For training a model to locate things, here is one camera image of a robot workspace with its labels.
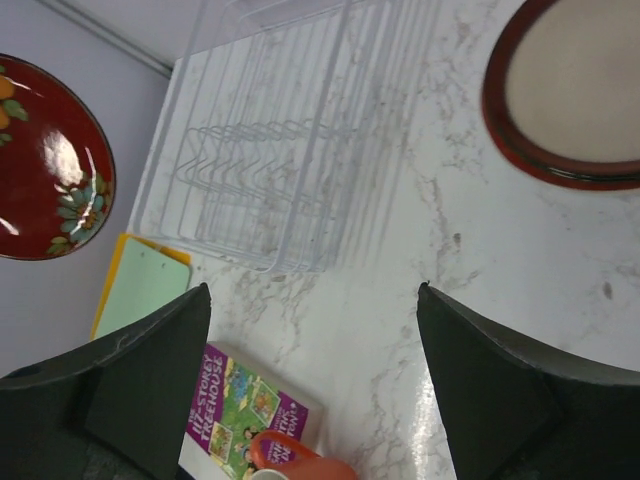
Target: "wall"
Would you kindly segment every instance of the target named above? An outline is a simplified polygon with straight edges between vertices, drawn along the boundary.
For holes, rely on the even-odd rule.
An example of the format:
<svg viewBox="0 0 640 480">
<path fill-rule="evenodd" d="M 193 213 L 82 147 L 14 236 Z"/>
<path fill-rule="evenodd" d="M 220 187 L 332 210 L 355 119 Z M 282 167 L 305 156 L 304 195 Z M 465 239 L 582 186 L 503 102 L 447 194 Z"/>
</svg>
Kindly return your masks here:
<svg viewBox="0 0 640 480">
<path fill-rule="evenodd" d="M 182 57 L 202 0 L 63 0 L 172 65 Z M 245 37 L 269 26 L 322 11 L 343 0 L 207 0 L 195 50 Z"/>
<path fill-rule="evenodd" d="M 126 229 L 168 80 L 34 0 L 0 0 L 0 50 L 66 83 L 111 144 L 117 192 L 101 232 L 67 257 L 0 258 L 0 375 L 89 338 L 111 252 Z"/>
</svg>

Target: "book title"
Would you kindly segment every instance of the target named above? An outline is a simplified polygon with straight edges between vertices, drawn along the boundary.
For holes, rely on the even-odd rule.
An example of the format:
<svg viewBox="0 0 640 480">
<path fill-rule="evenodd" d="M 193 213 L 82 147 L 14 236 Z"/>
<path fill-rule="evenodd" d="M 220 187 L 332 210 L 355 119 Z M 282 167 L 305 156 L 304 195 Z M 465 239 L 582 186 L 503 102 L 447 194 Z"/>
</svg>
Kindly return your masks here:
<svg viewBox="0 0 640 480">
<path fill-rule="evenodd" d="M 275 430 L 284 433 L 289 437 L 296 438 L 296 433 L 298 431 L 298 417 L 296 409 L 280 411 L 278 413 L 280 416 L 276 416 L 273 422 L 273 425 L 276 427 Z M 267 458 L 276 464 L 286 463 L 293 460 L 291 449 L 281 445 L 280 443 L 273 443 L 271 445 Z"/>
<path fill-rule="evenodd" d="M 189 415 L 191 432 L 199 436 L 205 445 L 211 440 L 213 423 L 218 420 L 218 401 L 224 388 L 224 359 L 205 353 L 200 371 L 200 381 Z"/>
</svg>

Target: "floral plate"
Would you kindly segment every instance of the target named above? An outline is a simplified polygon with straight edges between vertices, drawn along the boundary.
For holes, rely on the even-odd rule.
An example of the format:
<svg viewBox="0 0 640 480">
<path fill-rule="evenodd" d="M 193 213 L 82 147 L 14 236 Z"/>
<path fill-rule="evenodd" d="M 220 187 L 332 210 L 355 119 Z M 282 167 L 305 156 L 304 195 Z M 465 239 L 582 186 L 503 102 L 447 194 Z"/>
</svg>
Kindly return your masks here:
<svg viewBox="0 0 640 480">
<path fill-rule="evenodd" d="M 0 255 L 46 260 L 87 243 L 115 193 L 111 149 L 71 90 L 0 54 Z"/>
</svg>

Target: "cartoon illustration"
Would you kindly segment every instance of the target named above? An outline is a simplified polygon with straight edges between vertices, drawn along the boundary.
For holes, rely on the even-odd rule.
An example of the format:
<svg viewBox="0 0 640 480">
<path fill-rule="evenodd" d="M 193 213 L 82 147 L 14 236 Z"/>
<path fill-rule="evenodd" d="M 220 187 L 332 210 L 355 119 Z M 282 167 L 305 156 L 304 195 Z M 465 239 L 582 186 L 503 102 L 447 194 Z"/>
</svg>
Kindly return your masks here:
<svg viewBox="0 0 640 480">
<path fill-rule="evenodd" d="M 229 459 L 229 451 L 233 442 L 233 432 L 224 425 L 214 422 L 211 432 L 209 451 L 211 455 L 226 462 Z"/>
<path fill-rule="evenodd" d="M 254 391 L 254 395 L 255 397 L 251 402 L 251 410 L 265 427 L 268 427 L 280 405 L 280 397 L 263 382 L 260 382 L 260 386 Z"/>
<path fill-rule="evenodd" d="M 253 463 L 253 458 L 251 457 L 251 451 L 249 450 L 249 446 L 243 445 L 242 443 L 238 443 L 235 446 L 235 451 L 240 453 L 240 456 L 242 457 L 242 459 L 245 462 L 247 462 L 247 470 L 245 471 L 245 475 L 249 473 L 250 475 L 247 478 L 251 478 L 251 475 L 253 475 L 253 472 L 258 470 L 258 467 L 256 466 L 255 463 Z"/>
<path fill-rule="evenodd" d="M 244 397 L 247 396 L 253 376 L 247 375 L 239 368 L 236 368 L 233 370 L 233 373 L 231 373 L 231 378 L 229 380 L 231 387 L 233 388 L 233 398 L 235 402 L 242 402 Z"/>
<path fill-rule="evenodd" d="M 250 427 L 245 428 L 242 431 L 242 434 L 244 435 L 244 438 L 246 438 L 247 440 L 251 440 L 253 437 L 258 435 L 258 433 L 260 433 L 260 430 L 258 430 L 258 427 L 254 427 L 253 425 L 250 426 Z"/>
</svg>

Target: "book cover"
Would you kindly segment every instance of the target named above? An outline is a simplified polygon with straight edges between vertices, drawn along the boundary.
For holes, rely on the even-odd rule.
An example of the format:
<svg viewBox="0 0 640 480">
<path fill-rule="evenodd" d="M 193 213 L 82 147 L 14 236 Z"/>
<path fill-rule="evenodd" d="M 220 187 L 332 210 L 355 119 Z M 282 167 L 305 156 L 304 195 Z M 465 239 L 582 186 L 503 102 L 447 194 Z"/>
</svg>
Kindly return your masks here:
<svg viewBox="0 0 640 480">
<path fill-rule="evenodd" d="M 309 408 L 274 382 L 241 364 L 216 346 L 205 348 L 194 394 L 187 434 L 233 479 L 256 471 L 249 452 L 251 439 L 265 429 L 301 440 Z M 279 444 L 264 442 L 273 463 L 295 454 Z"/>
</svg>

